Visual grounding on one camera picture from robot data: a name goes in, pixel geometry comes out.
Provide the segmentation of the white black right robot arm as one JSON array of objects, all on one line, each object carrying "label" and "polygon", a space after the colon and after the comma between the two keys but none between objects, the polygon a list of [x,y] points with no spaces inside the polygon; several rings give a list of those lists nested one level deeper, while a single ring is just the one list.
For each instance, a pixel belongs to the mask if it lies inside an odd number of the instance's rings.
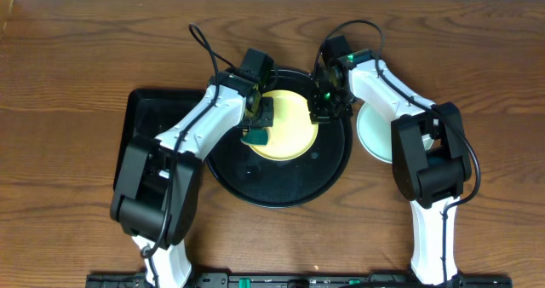
[{"label": "white black right robot arm", "polygon": [[374,156],[390,152],[382,160],[410,202],[412,273],[422,285],[449,285],[458,275],[453,242],[456,210],[467,201],[463,185],[480,177],[460,111],[418,95],[369,49],[323,49],[312,75],[318,85],[309,106],[313,122],[329,122],[363,101],[360,142]]}]

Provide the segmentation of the yellow plate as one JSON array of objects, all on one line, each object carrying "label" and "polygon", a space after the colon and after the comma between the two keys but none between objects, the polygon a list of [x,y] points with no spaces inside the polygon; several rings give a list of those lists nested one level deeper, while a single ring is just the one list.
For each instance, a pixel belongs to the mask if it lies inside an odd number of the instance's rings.
[{"label": "yellow plate", "polygon": [[264,96],[273,98],[273,126],[266,146],[249,146],[255,153],[273,161],[298,158],[315,142],[318,125],[310,120],[307,99],[289,90],[272,90]]}]

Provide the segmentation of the green yellow sponge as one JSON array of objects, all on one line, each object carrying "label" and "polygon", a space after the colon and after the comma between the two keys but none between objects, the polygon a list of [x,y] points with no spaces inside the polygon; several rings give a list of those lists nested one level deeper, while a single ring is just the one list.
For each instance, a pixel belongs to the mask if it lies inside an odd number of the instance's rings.
[{"label": "green yellow sponge", "polygon": [[267,128],[248,128],[242,130],[240,141],[247,146],[266,146],[269,141]]}]

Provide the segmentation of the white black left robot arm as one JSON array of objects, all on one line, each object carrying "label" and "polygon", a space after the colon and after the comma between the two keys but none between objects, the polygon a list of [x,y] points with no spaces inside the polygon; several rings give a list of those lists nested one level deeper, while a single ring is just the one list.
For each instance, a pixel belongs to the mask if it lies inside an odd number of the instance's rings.
[{"label": "white black left robot arm", "polygon": [[201,166],[231,129],[272,125],[261,92],[269,73],[227,69],[211,77],[203,98],[179,122],[154,136],[136,135],[119,159],[110,217],[137,244],[152,287],[182,287],[192,272],[184,238],[197,211]]}]

